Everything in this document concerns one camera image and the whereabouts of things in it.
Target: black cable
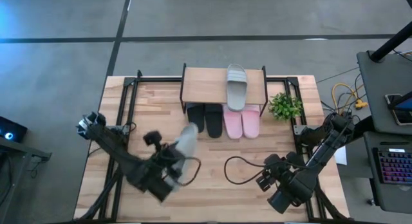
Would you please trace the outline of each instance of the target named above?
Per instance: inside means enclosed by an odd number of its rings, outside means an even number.
[[[95,153],[96,151],[98,151],[98,150],[100,150],[100,149],[102,149],[102,148],[101,148],[101,147],[98,147],[98,148],[96,148],[95,150],[91,151],[91,152],[88,154],[88,157],[89,157],[91,154]]]
[[[322,100],[321,100],[321,103],[322,103],[323,105],[325,105],[327,108],[330,108],[332,111],[335,110],[334,108],[332,108],[331,106],[329,106],[327,103],[323,102]]]
[[[338,99],[337,99],[337,103],[336,106],[339,107],[339,103],[341,102],[341,98],[343,95],[351,95],[351,93],[346,92],[346,93],[342,93],[341,95],[339,95]]]
[[[359,119],[359,122],[361,121],[361,118],[357,115],[352,115],[353,117],[357,117]]]
[[[2,204],[5,202],[10,189],[12,189],[13,186],[13,169],[12,169],[12,159],[10,158],[10,156],[7,154],[7,160],[8,160],[8,188],[6,190],[6,192],[4,193],[3,197],[0,199],[0,207],[2,206]]]
[[[234,185],[243,185],[243,184],[246,184],[246,183],[252,181],[254,178],[258,177],[258,176],[259,176],[264,170],[266,170],[266,169],[260,170],[260,171],[259,171],[258,173],[256,173],[253,177],[251,177],[251,178],[249,178],[249,179],[247,179],[247,180],[245,180],[245,181],[242,181],[242,182],[234,182],[234,181],[232,181],[231,179],[229,179],[229,177],[227,176],[227,163],[228,163],[230,160],[232,160],[232,159],[240,159],[240,160],[243,160],[245,163],[247,163],[247,164],[249,164],[249,165],[251,165],[251,166],[254,166],[254,167],[263,167],[263,168],[264,168],[264,167],[268,167],[268,166],[272,166],[272,165],[275,165],[275,164],[278,164],[278,163],[285,163],[285,164],[291,165],[292,167],[295,167],[295,168],[297,168],[297,169],[310,169],[310,168],[316,166],[316,165],[314,165],[314,166],[311,166],[311,167],[306,167],[306,166],[302,166],[302,165],[296,165],[296,164],[290,163],[290,162],[275,162],[275,163],[270,163],[270,164],[268,164],[268,165],[259,165],[259,164],[256,164],[256,163],[252,163],[252,162],[244,159],[244,158],[241,157],[241,156],[231,156],[231,157],[229,157],[229,158],[226,160],[225,165],[223,166],[223,172],[225,173],[226,180],[228,180],[228,182],[230,182],[230,183],[232,183],[232,184],[234,184]]]
[[[36,162],[35,164],[36,165],[34,165],[34,167],[33,167],[33,169],[28,169],[27,171],[29,171],[30,172],[30,177],[31,178],[36,178],[36,176],[37,176],[37,167],[41,164],[41,163],[46,163],[45,161],[39,161],[39,162]]]
[[[176,178],[170,176],[170,177],[172,178],[172,180],[173,180],[174,182],[176,182],[179,186],[185,187],[185,186],[190,185],[190,184],[194,181],[194,179],[196,179],[196,177],[198,176],[198,173],[199,173],[199,170],[200,170],[200,167],[201,167],[201,161],[200,161],[199,158],[191,157],[191,156],[185,156],[185,157],[166,157],[166,156],[162,156],[161,154],[159,154],[159,157],[160,157],[160,158],[163,158],[163,159],[165,159],[165,160],[194,160],[194,161],[197,161],[197,162],[199,163],[199,164],[198,164],[198,168],[196,169],[196,172],[194,173],[192,179],[190,179],[188,182],[182,183],[182,182],[179,182]]]
[[[405,58],[406,60],[408,60],[408,61],[410,61],[410,62],[412,62],[412,60],[411,59],[409,59],[409,58],[407,58],[407,57],[405,57],[405,56],[403,56],[401,53],[399,53],[398,51],[396,51],[396,50],[393,50],[395,53],[397,53],[399,56],[401,56],[401,57],[403,57],[403,58]]]
[[[359,97],[359,99],[361,99],[361,98],[363,98],[363,97],[365,97],[366,96],[366,94],[364,94],[364,95],[362,95],[361,97]],[[349,103],[349,104],[346,104],[346,105],[344,105],[344,106],[342,106],[342,107],[338,107],[338,109],[342,109],[342,108],[345,108],[345,107],[350,107],[352,104],[354,104],[354,103],[356,103],[356,100],[355,101],[353,101],[353,102],[351,102],[351,103]]]
[[[335,112],[334,110],[332,110],[332,109],[329,109],[329,108],[326,108],[326,107],[322,107],[322,109],[323,109],[324,111],[330,111],[330,112]]]
[[[331,77],[328,77],[328,78],[319,80],[319,81],[316,82],[316,84],[318,84],[318,83],[320,83],[320,82],[323,82],[323,81],[326,81],[326,80],[329,80],[329,79],[332,79],[332,78],[337,77],[337,76],[339,76],[339,75],[342,75],[342,74],[345,74],[345,73],[349,73],[349,72],[351,72],[351,71],[353,71],[353,70],[356,70],[356,69],[359,69],[359,66],[356,67],[356,68],[350,69],[350,70],[346,70],[345,72],[338,73],[338,74],[336,74],[336,75],[334,75],[334,76],[331,76]]]
[[[130,126],[131,126],[132,124],[134,124],[135,127],[133,127],[132,129],[130,129],[130,132],[134,131],[134,130],[136,129],[136,127],[137,127],[137,125],[136,125],[134,122],[131,122],[131,123],[130,123]]]
[[[357,97],[357,98],[359,98],[359,93],[358,93],[358,87],[356,86],[356,82],[358,81],[358,78],[359,78],[360,75],[361,75],[361,74],[358,74],[358,75],[356,76],[356,79],[355,79],[355,92],[356,92],[356,97]]]

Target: computer keyboard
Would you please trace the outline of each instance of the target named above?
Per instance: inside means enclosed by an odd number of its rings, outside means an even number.
[[[412,153],[378,151],[383,183],[412,185]]]

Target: green plant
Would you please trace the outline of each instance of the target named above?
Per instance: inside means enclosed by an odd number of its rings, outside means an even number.
[[[269,112],[278,120],[289,120],[301,115],[302,102],[297,98],[278,93],[269,101]]]

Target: gray slipper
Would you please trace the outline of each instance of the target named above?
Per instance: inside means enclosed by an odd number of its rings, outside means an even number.
[[[247,75],[238,64],[227,68],[227,107],[231,111],[241,111],[245,107],[247,92]]]

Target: gray floor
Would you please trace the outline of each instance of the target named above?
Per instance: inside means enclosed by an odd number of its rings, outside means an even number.
[[[0,0],[0,39],[115,37],[123,4]],[[406,0],[132,0],[124,36],[391,34],[410,22],[411,13]],[[358,51],[385,41],[128,42],[120,45],[114,75],[135,75],[137,69],[144,75],[180,75],[184,62],[221,68],[235,62],[246,68],[265,65],[268,74],[311,74],[319,81],[356,68]],[[398,50],[411,44],[406,41]],[[82,114],[98,108],[112,47],[0,44],[0,116],[28,127],[26,143],[53,152],[36,179],[25,176],[10,223],[52,223],[73,216],[88,151],[74,126]],[[358,74],[355,69],[318,83],[321,99],[332,106],[332,86],[351,86]],[[364,118],[370,112],[355,113]],[[368,181],[341,179],[351,217],[386,223],[412,218],[368,206]]]

